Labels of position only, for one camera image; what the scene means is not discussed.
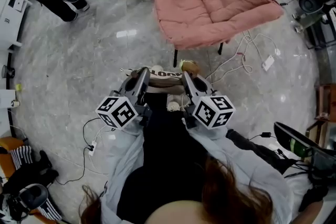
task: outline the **dark hair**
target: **dark hair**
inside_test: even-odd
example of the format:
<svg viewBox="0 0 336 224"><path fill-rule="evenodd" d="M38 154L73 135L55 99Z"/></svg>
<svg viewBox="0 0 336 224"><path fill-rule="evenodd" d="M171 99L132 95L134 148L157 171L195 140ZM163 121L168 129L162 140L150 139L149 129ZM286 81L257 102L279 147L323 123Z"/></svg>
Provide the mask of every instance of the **dark hair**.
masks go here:
<svg viewBox="0 0 336 224"><path fill-rule="evenodd" d="M84 209L82 214L79 212L81 223L82 224L99 224L100 216L101 216L100 198L89 186L84 185L82 186L82 189L85 192L85 196L83 200L84 199L86 200L87 207Z"/></svg>
<svg viewBox="0 0 336 224"><path fill-rule="evenodd" d="M206 220L214 224L271 224L273 203L267 192L249 185L249 194L242 193L230 166L210 157L205 174L202 204ZM87 208L81 214L82 224L100 223L100 199L89 187L83 186L83 190Z"/></svg>

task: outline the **electrical outlet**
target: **electrical outlet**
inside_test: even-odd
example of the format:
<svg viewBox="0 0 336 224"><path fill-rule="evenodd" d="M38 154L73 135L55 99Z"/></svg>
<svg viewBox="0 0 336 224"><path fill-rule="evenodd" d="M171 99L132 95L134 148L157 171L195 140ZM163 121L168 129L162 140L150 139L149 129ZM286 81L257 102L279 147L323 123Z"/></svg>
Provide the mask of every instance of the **electrical outlet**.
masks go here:
<svg viewBox="0 0 336 224"><path fill-rule="evenodd" d="M97 142L96 141L92 141L91 145L93 146L93 150L92 151L89 151L89 155L90 156L93 156L95 150L96 150L96 146L97 146Z"/></svg>
<svg viewBox="0 0 336 224"><path fill-rule="evenodd" d="M272 55L268 56L265 62L262 63L262 68L267 72L267 70L273 65L274 58Z"/></svg>

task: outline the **power adapter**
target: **power adapter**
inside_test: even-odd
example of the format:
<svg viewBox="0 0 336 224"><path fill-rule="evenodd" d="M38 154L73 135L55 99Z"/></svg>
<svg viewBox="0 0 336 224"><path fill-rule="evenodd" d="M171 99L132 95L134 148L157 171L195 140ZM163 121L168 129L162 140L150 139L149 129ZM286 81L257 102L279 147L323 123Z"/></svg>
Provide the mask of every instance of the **power adapter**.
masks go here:
<svg viewBox="0 0 336 224"><path fill-rule="evenodd" d="M274 58L272 55L268 56L265 62L262 63L262 68L267 72L267 70L273 65Z"/></svg>
<svg viewBox="0 0 336 224"><path fill-rule="evenodd" d="M260 136L263 138L270 138L272 134L270 132L263 132Z"/></svg>

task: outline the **white jacket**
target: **white jacket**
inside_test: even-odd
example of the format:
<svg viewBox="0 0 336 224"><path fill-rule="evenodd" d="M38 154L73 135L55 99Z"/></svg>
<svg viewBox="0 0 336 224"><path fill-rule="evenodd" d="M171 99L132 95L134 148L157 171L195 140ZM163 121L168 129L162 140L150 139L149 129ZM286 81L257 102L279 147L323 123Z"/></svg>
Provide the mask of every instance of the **white jacket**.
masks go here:
<svg viewBox="0 0 336 224"><path fill-rule="evenodd" d="M229 163L236 175L238 188L247 191L247 186L265 190L272 198L275 224L288 224L292 220L293 192L283 176L252 151L237 148L225 137L226 128L207 130L202 125L188 130L191 137L220 162ZM124 224L117 215L121 190L128 175L143 165L143 134L139 121L134 120L123 131L116 131L116 142L107 158L110 177L107 191L101 198L103 224Z"/></svg>

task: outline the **chair leg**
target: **chair leg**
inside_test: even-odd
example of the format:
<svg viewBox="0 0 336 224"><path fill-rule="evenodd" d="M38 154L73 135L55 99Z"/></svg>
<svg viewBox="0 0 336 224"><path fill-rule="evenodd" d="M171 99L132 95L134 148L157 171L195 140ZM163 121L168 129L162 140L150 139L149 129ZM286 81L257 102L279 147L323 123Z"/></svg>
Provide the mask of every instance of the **chair leg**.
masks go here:
<svg viewBox="0 0 336 224"><path fill-rule="evenodd" d="M223 49L223 42L221 43L219 50L218 50L219 55L222 55L222 49Z"/></svg>
<svg viewBox="0 0 336 224"><path fill-rule="evenodd" d="M177 66L177 53L178 53L178 50L175 50L175 53L174 53L174 67Z"/></svg>

